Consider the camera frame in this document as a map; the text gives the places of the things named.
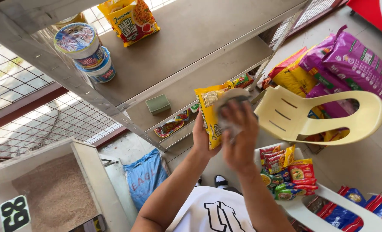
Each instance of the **phone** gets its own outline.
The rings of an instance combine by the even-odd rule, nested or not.
[[[102,214],[99,214],[74,229],[71,229],[69,232],[105,232],[105,230],[105,220]]]

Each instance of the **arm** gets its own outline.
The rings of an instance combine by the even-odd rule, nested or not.
[[[172,223],[219,147],[208,150],[201,112],[193,128],[194,146],[173,173],[151,194],[138,213],[132,232],[163,232]]]
[[[224,160],[237,173],[245,206],[254,229],[258,232],[294,232],[294,228],[281,212],[279,205],[267,190],[254,163],[254,149],[258,134],[258,122],[248,102],[240,107],[231,101],[223,108],[222,115],[242,129],[235,144],[230,144],[229,131],[224,132]]]

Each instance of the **white t-shirt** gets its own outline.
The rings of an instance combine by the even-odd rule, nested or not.
[[[255,232],[238,193],[194,187],[166,232]]]

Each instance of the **hand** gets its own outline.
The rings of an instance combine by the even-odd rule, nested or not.
[[[258,121],[251,111],[250,103],[245,101],[240,106],[235,100],[231,100],[228,107],[222,108],[221,114],[242,129],[235,138],[235,144],[230,143],[230,131],[223,132],[225,162],[237,174],[256,170],[254,149],[259,127]]]
[[[201,111],[198,112],[197,119],[195,119],[195,124],[192,133],[194,138],[194,146],[192,150],[196,154],[202,155],[202,157],[210,159],[214,157],[219,152],[219,150],[221,150],[221,146],[218,146],[211,151],[209,150],[208,133],[204,127],[204,121],[202,120]]]

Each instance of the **concrete floor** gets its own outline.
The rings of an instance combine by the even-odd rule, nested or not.
[[[349,16],[350,8],[344,7],[318,24],[287,41],[276,53],[266,68],[268,73],[273,66],[287,58],[302,47],[321,42],[329,33],[336,33],[344,24],[346,31],[356,36],[364,45],[374,51],[382,59],[382,33],[358,15]],[[264,132],[260,132],[257,147],[279,142]],[[165,153],[171,171],[185,158],[192,147],[192,136],[187,137]],[[328,147],[318,155],[312,153],[304,144],[298,145],[304,155],[313,159],[314,170],[318,182],[337,191],[341,185],[358,188],[365,197],[368,193],[382,193],[382,126],[371,137],[350,145]],[[102,154],[116,156],[122,163],[131,163],[152,150],[152,146],[133,133],[102,148]],[[231,186],[239,188],[235,173],[224,164],[220,152],[209,162],[202,178],[203,185],[214,185],[214,176],[223,175]]]

